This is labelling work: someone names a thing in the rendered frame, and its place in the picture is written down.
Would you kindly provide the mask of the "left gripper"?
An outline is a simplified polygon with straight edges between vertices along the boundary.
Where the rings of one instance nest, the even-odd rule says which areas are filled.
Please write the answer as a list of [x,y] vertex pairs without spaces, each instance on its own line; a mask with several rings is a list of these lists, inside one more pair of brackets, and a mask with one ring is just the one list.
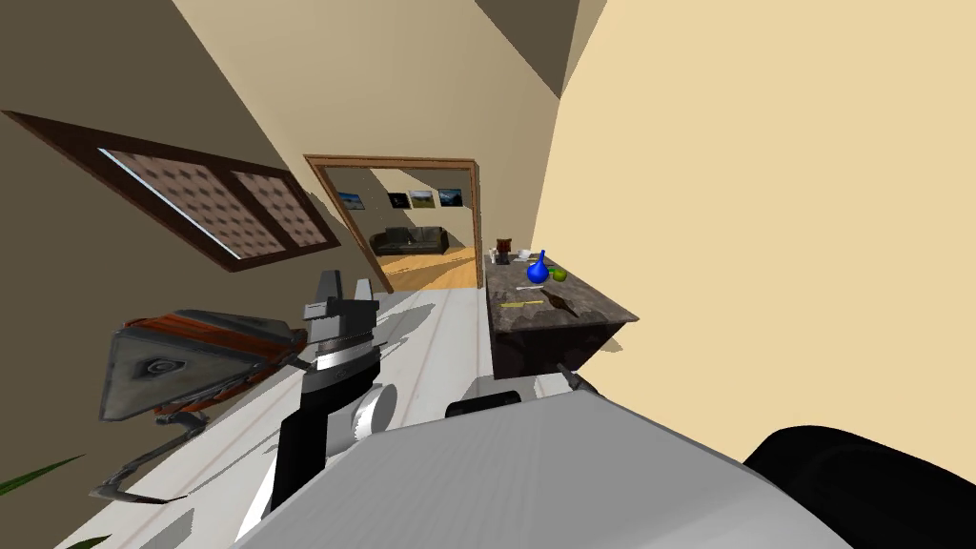
[[341,273],[325,270],[315,291],[315,302],[304,307],[309,321],[308,347],[318,354],[344,350],[373,340],[379,303],[374,300],[372,281],[356,282],[353,299],[342,298]]

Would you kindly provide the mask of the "black sofa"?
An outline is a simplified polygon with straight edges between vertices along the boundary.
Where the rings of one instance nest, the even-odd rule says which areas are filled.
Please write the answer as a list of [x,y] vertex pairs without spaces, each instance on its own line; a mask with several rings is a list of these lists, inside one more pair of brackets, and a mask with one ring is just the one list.
[[449,248],[449,237],[439,226],[389,227],[373,234],[369,244],[375,256],[444,255]]

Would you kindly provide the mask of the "brown framed window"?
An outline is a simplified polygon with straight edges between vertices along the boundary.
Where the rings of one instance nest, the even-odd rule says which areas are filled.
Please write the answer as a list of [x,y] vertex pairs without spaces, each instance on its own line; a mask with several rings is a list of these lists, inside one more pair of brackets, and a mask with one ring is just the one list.
[[7,115],[227,272],[340,244],[287,170],[21,112]]

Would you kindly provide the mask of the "dark stone table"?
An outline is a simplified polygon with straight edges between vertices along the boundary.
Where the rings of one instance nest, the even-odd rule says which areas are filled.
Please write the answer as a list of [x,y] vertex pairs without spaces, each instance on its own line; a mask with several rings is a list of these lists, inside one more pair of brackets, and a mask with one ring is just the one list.
[[[547,279],[544,289],[564,298],[579,315],[554,309],[539,290],[517,291],[532,284],[527,267],[536,261],[513,260],[499,265],[486,259],[483,267],[491,351],[496,379],[558,374],[559,366],[576,371],[625,324],[639,318],[577,273],[551,258],[544,264],[568,273],[565,281]],[[539,305],[501,308],[499,303],[541,300]]]

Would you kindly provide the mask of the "dark brown spatula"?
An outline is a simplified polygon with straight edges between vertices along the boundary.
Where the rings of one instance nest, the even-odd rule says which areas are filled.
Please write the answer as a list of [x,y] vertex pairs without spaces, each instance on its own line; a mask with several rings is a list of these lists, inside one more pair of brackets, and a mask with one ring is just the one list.
[[570,305],[568,304],[568,302],[564,298],[562,298],[561,296],[559,296],[557,294],[554,294],[554,293],[552,293],[552,292],[550,292],[550,291],[548,291],[548,290],[546,290],[544,288],[540,288],[539,291],[547,299],[548,304],[550,304],[554,309],[562,310],[564,312],[569,313],[570,315],[572,315],[574,317],[578,317],[579,316],[570,307]]

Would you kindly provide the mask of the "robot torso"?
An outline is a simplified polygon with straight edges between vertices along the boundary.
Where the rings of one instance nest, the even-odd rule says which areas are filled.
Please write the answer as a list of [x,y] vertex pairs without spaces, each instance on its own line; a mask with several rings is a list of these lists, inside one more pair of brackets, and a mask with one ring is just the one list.
[[231,549],[851,549],[740,462],[572,391],[367,437]]

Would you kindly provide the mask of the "green plant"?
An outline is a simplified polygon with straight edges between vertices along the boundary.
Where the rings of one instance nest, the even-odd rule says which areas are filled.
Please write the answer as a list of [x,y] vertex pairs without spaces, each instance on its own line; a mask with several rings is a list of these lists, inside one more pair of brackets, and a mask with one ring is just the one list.
[[[0,482],[0,496],[3,496],[3,495],[5,495],[5,494],[7,494],[7,493],[9,493],[11,491],[14,491],[14,489],[16,489],[18,487],[21,487],[21,486],[26,485],[26,484],[28,484],[28,483],[30,483],[30,482],[38,479],[38,478],[41,478],[44,475],[46,475],[46,474],[54,471],[55,469],[57,469],[59,467],[62,467],[64,465],[66,465],[67,463],[70,463],[70,462],[72,462],[72,461],[74,461],[74,460],[76,460],[78,458],[81,458],[81,455],[74,456],[74,457],[70,457],[70,458],[64,459],[64,460],[60,460],[60,461],[57,461],[57,462],[55,462],[53,464],[50,464],[50,465],[47,465],[47,466],[38,468],[38,469],[36,469],[34,471],[31,471],[29,473],[26,473],[24,475],[21,475],[21,476],[18,476],[18,477],[9,479],[9,480],[4,481],[4,482]],[[109,536],[99,536],[99,537],[93,537],[93,538],[88,538],[88,539],[82,539],[82,540],[79,540],[78,542],[74,543],[73,545],[67,547],[66,549],[92,549],[93,547],[96,547],[97,545],[105,542],[108,539],[109,539]]]

